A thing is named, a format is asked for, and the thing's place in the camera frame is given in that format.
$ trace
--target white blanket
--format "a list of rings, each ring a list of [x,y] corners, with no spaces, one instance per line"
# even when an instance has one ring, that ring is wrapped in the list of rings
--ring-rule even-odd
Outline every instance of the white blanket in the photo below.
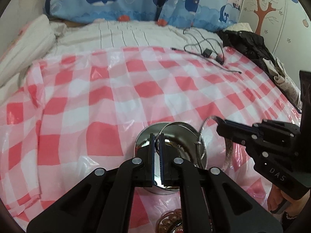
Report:
[[[45,15],[24,26],[0,58],[0,105],[21,85],[32,62],[44,57],[54,44],[55,33]]]
[[[173,26],[160,27],[154,22],[122,23],[104,20],[95,21],[79,28],[67,28],[64,23],[53,22],[51,26],[58,35],[58,39],[49,51],[49,56],[125,46],[161,46],[183,49],[187,44],[197,44],[195,38],[200,42],[203,37],[215,39],[210,40],[210,43],[221,54],[220,46],[217,43],[222,43],[221,39],[217,34],[203,29],[191,28],[183,34],[182,29]],[[212,49],[206,41],[200,45],[203,51],[206,48]],[[199,45],[188,46],[186,49],[196,53],[201,52]]]

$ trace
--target tree decal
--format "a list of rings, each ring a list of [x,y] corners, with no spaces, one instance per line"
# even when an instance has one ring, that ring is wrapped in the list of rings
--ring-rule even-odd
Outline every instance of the tree decal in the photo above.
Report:
[[[280,15],[283,15],[283,12],[281,11],[282,8],[278,9],[274,7],[278,4],[278,1],[279,0],[270,0],[266,2],[266,0],[250,0],[246,3],[244,10],[254,12],[258,16],[258,25],[255,31],[256,34],[260,35],[262,23],[265,19],[268,19],[271,23],[279,22],[275,16],[268,15],[270,12],[277,10]]]

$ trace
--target black cable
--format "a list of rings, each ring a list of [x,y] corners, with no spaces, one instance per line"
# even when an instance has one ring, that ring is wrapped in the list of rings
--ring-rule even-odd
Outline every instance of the black cable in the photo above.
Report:
[[[207,39],[210,39],[210,40],[215,40],[216,42],[217,42],[217,44],[219,45],[219,47],[220,47],[220,49],[221,49],[221,52],[222,52],[222,58],[223,58],[223,62],[225,62],[225,55],[224,55],[224,51],[223,51],[223,49],[222,49],[222,47],[221,47],[221,45],[220,45],[220,43],[216,40],[216,39],[214,39],[214,38],[204,38],[203,37],[203,35],[202,35],[202,33],[197,29],[197,28],[194,28],[194,30],[196,30],[200,35],[201,35],[201,37],[205,40],[207,40]],[[213,51],[218,55],[218,53],[215,51],[215,49],[213,48],[213,46],[212,46],[212,44],[207,40],[207,42],[210,44],[210,46],[212,47],[212,49],[213,49]]]
[[[212,47],[214,53],[215,53],[217,56],[219,56],[219,55],[218,55],[218,52],[214,49],[213,45],[212,45],[212,44],[210,43],[210,41],[209,41],[209,40],[214,40],[214,41],[216,41],[216,43],[219,45],[219,47],[220,47],[220,49],[221,49],[221,52],[222,52],[222,61],[223,61],[221,65],[223,65],[223,63],[225,62],[225,54],[224,54],[224,51],[223,51],[223,49],[222,49],[222,47],[221,47],[221,44],[217,41],[217,39],[214,39],[214,38],[212,38],[212,37],[205,38],[205,37],[202,35],[202,33],[201,33],[198,29],[194,28],[194,30],[197,31],[197,32],[201,35],[201,37],[203,38],[203,40],[199,42],[199,41],[197,40],[197,38],[196,38],[193,34],[191,34],[190,32],[185,32],[186,29],[183,30],[183,35],[190,35],[190,36],[192,36],[192,37],[197,41],[197,44],[187,44],[187,45],[185,45],[183,49],[184,49],[186,52],[189,52],[189,51],[186,50],[186,47],[187,47],[187,46],[197,46],[197,45],[199,45],[199,48],[200,48],[200,51],[201,51],[201,55],[202,55],[202,54],[203,54],[203,51],[202,51],[202,48],[201,48],[201,45],[200,45],[200,44],[206,41],[206,42],[209,43],[209,45]]]
[[[199,48],[200,48],[200,51],[201,51],[201,55],[202,55],[202,54],[203,54],[203,51],[202,51],[201,45],[200,45],[199,41],[197,40],[197,38],[196,38],[194,35],[192,35],[190,32],[185,32],[185,30],[186,30],[186,29],[183,30],[183,35],[190,35],[190,36],[192,36],[192,37],[197,41],[197,44],[199,45]],[[183,47],[183,49],[184,49],[185,51],[187,51],[187,50],[186,50],[186,46],[196,46],[196,44],[187,44],[187,45],[185,45],[185,46]]]
[[[178,219],[177,221],[173,222],[173,224],[169,227],[169,229],[167,230],[167,233],[173,233],[174,230],[180,226],[181,224],[183,224],[182,219]]]
[[[193,55],[196,55],[196,56],[202,57],[202,55],[201,55],[201,54],[199,54],[199,53],[190,52],[190,51],[187,51],[187,50],[182,50],[182,49],[178,49],[178,48],[175,48],[175,47],[171,47],[171,50],[175,50],[175,51],[185,51],[186,53],[190,53],[190,54],[193,54]]]

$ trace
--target red and white checkered cover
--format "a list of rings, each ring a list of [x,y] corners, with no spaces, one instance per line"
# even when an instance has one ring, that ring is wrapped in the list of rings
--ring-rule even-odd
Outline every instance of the red and white checkered cover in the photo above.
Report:
[[[160,47],[127,47],[34,62],[25,86],[0,107],[0,197],[17,222],[29,220],[93,169],[118,167],[134,141],[158,121],[199,128],[217,115],[252,124],[263,118],[299,123],[300,116],[268,76],[225,48],[221,70],[200,57]],[[204,130],[209,167],[221,166],[223,138]],[[236,147],[227,174],[264,205],[269,183]],[[178,194],[136,189],[130,232],[154,232],[180,204]]]

